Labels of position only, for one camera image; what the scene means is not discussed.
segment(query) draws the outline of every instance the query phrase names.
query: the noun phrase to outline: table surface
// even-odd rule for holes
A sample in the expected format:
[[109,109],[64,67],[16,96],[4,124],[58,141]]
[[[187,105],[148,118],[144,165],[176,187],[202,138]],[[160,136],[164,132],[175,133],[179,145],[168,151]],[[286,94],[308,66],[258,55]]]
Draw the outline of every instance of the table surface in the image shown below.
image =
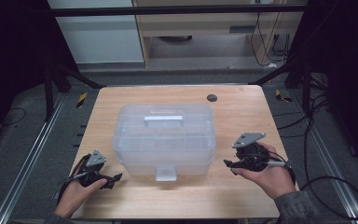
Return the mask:
[[[207,95],[217,101],[209,102]],[[207,175],[178,176],[157,182],[154,176],[129,175],[112,147],[119,109],[127,104],[203,103],[213,109],[215,160]],[[277,217],[275,203],[255,183],[234,175],[223,163],[237,161],[231,145],[241,133],[265,133],[262,142],[286,159],[281,138],[259,86],[142,86],[100,90],[74,166],[94,149],[107,158],[102,175],[123,176],[113,189],[95,192],[74,214],[81,218],[241,218]]]

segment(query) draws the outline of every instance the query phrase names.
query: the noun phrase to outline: plastic storage box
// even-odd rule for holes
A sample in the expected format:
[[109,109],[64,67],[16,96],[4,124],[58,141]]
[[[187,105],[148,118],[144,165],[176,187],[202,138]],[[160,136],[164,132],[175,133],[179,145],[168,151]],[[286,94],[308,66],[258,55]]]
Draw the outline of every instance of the plastic storage box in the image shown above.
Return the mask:
[[205,175],[214,160],[213,111],[208,105],[124,105],[113,148],[130,175],[174,181]]

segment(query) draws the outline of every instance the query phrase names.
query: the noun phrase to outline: right hand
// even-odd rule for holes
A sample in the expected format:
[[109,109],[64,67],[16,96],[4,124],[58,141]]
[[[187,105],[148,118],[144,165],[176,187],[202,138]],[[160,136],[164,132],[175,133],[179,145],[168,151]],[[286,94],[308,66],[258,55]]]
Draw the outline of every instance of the right hand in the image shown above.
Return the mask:
[[[276,153],[275,147],[261,142],[258,142],[258,144],[263,146],[266,150]],[[283,194],[296,191],[289,172],[283,167],[267,166],[266,169],[261,172],[253,172],[242,168],[233,168],[231,170],[235,174],[255,182],[274,200]]]

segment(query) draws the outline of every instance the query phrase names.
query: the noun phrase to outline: aluminum rail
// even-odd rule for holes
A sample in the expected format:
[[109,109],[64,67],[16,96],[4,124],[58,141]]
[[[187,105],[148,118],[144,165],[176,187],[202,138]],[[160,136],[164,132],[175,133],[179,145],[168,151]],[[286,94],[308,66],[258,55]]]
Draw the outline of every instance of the aluminum rail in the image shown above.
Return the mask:
[[0,224],[7,223],[17,200],[20,198],[22,190],[24,189],[24,186],[31,172],[34,169],[37,158],[39,157],[39,154],[48,139],[48,135],[50,134],[50,131],[55,121],[57,120],[58,115],[60,114],[64,98],[65,94],[59,94],[56,105],[54,106],[56,108],[54,113],[52,114],[51,118],[43,125],[42,130],[34,141],[34,145],[28,154],[28,157],[25,159],[25,162],[16,177],[16,180],[11,186],[11,189],[8,192],[5,200],[2,202],[0,206]]
[[299,12],[309,9],[307,4],[268,4],[268,5],[210,5],[175,7],[96,7],[96,8],[54,8],[50,10],[25,10],[23,13],[33,16],[88,17],[88,16],[125,16],[158,14],[202,14],[202,13],[249,13],[249,12]]
[[[304,111],[301,107],[301,97],[299,93],[296,91],[290,91],[291,94],[294,96],[294,101],[296,102],[297,107],[300,109],[303,116],[305,116]],[[320,136],[317,128],[313,125],[310,129],[310,136],[311,140],[315,144],[315,148],[318,151],[318,155],[322,160],[322,164],[326,172],[335,177],[339,177],[341,179],[345,179],[344,175],[339,170],[338,166],[336,165],[334,159],[329,153],[327,146],[324,144],[322,137]],[[336,193],[343,204],[345,211],[347,212],[349,217],[358,217],[358,202],[351,190],[351,188],[344,183],[338,182],[336,180],[332,180],[333,186],[336,190]],[[358,224],[358,220],[353,220],[353,224]]]

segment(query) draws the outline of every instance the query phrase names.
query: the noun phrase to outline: white cabinet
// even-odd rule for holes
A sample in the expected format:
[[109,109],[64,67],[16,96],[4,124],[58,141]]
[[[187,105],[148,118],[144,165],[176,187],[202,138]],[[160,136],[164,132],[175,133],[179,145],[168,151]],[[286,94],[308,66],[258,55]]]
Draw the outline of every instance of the white cabinet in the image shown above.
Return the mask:
[[[51,8],[132,7],[131,0],[48,0]],[[134,16],[57,17],[77,64],[143,63]]]

